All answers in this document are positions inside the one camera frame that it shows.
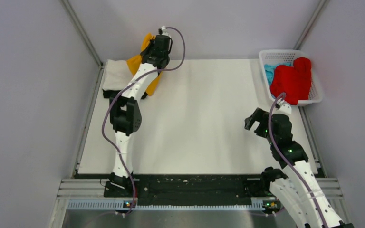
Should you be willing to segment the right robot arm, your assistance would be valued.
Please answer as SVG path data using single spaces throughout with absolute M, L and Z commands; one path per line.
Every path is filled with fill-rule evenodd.
M 313 174 L 304 148 L 293 139 L 292 123 L 287 114 L 273 114 L 257 108 L 244 121 L 250 130 L 270 144 L 280 168 L 268 167 L 261 174 L 260 191 L 278 198 L 298 228 L 352 228 L 334 210 Z

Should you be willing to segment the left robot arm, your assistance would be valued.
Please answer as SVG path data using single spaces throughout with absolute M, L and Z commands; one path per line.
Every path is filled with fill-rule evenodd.
M 168 32 L 156 36 L 149 33 L 142 42 L 140 54 L 107 64 L 115 69 L 103 83 L 103 92 L 109 99 L 103 122 L 110 122 L 115 139 L 111 140 L 105 132 L 102 135 L 115 148 L 109 183 L 121 196 L 136 196 L 131 144 L 142 123 L 139 104 L 156 90 L 161 74 L 170 62 L 172 45 Z

